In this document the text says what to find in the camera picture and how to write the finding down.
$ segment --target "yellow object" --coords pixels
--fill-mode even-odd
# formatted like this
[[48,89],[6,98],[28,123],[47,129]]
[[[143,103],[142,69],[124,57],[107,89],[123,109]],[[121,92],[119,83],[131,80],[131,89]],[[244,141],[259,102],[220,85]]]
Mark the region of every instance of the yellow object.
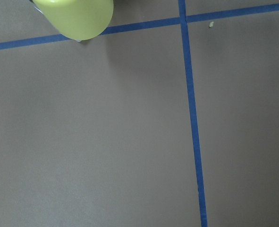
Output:
[[102,33],[113,14],[113,0],[33,0],[64,36],[86,40]]

